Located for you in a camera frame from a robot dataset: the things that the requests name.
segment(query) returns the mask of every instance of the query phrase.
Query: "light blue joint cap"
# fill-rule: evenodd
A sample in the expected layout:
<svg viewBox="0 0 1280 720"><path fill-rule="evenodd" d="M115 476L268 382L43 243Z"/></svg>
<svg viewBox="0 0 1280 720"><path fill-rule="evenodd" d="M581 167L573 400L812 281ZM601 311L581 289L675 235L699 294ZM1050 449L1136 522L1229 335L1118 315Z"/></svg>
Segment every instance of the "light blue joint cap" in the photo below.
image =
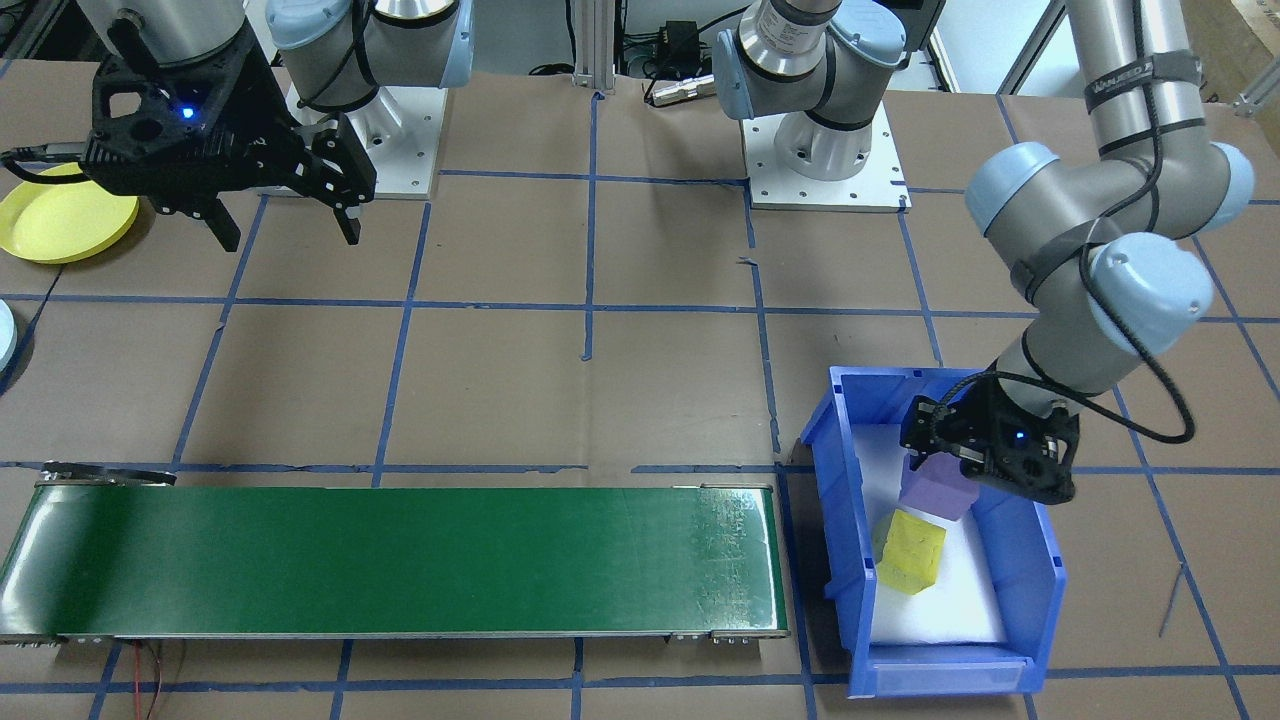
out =
<svg viewBox="0 0 1280 720"><path fill-rule="evenodd" d="M280 50L296 50L314 42L342 22L351 0L268 0L266 27Z"/></svg>
<svg viewBox="0 0 1280 720"><path fill-rule="evenodd" d="M1050 163L1057 161L1057 155L1039 142L1019 142L991 156L978 168L964 191L964 204L969 215L978 224L983 237L996 215L1018 195L1036 173Z"/></svg>
<svg viewBox="0 0 1280 720"><path fill-rule="evenodd" d="M1226 167L1231 169L1231 179L1228 181L1226 197L1222 199L1217 213L1201 228L1201 232L1217 229L1239 218L1240 213L1248 208L1249 200L1253 199L1253 163L1249 163L1244 152L1240 152L1234 145L1215 142L1213 147L1226 155Z"/></svg>
<svg viewBox="0 0 1280 720"><path fill-rule="evenodd" d="M440 87L462 87L471 82L471 60L475 58L471 18L471 0L461 0L457 24L453 26L453 45L449 46L449 58L444 61Z"/></svg>
<svg viewBox="0 0 1280 720"><path fill-rule="evenodd" d="M1089 272L1098 292L1153 355L1172 347L1213 302L1213 281L1199 258L1162 234L1120 236L1094 254ZM1089 309L1116 347L1138 355L1092 297Z"/></svg>
<svg viewBox="0 0 1280 720"><path fill-rule="evenodd" d="M828 27L837 42L882 68L896 68L906 56L902 20L872 0L845 0Z"/></svg>
<svg viewBox="0 0 1280 720"><path fill-rule="evenodd" d="M716 74L716 97L721 109L735 120L749 120L755 117L751 108L751 95L746 91L746 68L737 54L733 42L733 29L722 29L716 35L716 47L712 49L712 72Z"/></svg>

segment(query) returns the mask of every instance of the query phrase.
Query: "yellow plate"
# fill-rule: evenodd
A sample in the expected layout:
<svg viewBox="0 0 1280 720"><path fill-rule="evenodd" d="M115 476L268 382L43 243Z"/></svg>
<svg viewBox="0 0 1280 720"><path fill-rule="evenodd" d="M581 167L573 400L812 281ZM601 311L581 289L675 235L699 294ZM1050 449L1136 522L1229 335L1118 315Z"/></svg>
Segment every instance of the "yellow plate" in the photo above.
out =
<svg viewBox="0 0 1280 720"><path fill-rule="evenodd" d="M78 172L79 165L68 163L40 174ZM137 197L111 195L92 181L24 182L0 200L0 247L32 263L74 263L110 247L137 217Z"/></svg>

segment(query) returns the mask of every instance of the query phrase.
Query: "floor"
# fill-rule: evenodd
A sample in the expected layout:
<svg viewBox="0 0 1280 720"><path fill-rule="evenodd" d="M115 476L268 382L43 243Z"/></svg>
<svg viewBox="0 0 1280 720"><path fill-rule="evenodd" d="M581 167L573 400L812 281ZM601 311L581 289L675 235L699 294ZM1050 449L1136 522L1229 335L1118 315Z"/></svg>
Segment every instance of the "floor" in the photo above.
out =
<svg viewBox="0 0 1280 720"><path fill-rule="evenodd" d="M82 137L91 73L0 68L0 145ZM1079 497L1052 510L1070 580L1043 693L849 701L796 438L828 365L984 365L1019 333L1029 307L960 190L1014 140L1091 160L1088 122L1071 100L892 92L910 213L751 211L716 104L639 95L477 76L435 199L372 204L356 249L317 204L238 195L236 255L147 217L72 266L0 258L27 338L0 380L0 537L51 457L188 484L762 482L785 501L794 637L166 643L160 717L1280 717L1280 161L1257 127L1210 110L1260 200L1185 242L1221 295L1167 355L1201 436L1084 420ZM1140 373L1110 401L1175 421ZM148 662L0 648L0 716L131 717Z"/></svg>

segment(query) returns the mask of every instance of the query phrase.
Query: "strap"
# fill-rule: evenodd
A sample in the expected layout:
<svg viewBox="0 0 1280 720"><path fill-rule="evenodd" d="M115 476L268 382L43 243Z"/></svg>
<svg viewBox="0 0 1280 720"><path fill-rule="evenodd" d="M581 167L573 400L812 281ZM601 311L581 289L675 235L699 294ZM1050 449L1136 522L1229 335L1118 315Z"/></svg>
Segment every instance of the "strap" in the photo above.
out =
<svg viewBox="0 0 1280 720"><path fill-rule="evenodd" d="M1201 83L1201 59L1190 50L1156 53L1116 68L1084 87L1084 106L1094 108L1135 87L1156 82Z"/></svg>
<svg viewBox="0 0 1280 720"><path fill-rule="evenodd" d="M1124 232L1111 218L1098 218L1080 223L1065 233L1046 242L1025 260L1014 263L1010 269L1010 279L1014 287L1023 292L1023 297L1032 305L1036 304L1036 292L1053 270L1070 260L1087 245L1102 245L1120 237Z"/></svg>

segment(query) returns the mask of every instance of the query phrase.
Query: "label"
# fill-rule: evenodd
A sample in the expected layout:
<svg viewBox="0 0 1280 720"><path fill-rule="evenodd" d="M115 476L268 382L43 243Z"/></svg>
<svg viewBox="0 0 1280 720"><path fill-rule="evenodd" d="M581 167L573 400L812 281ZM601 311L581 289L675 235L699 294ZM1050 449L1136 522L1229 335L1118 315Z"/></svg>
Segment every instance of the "label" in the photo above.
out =
<svg viewBox="0 0 1280 720"><path fill-rule="evenodd" d="M797 26L765 4L755 20L755 32L780 53L797 55L812 50L822 38L826 26Z"/></svg>

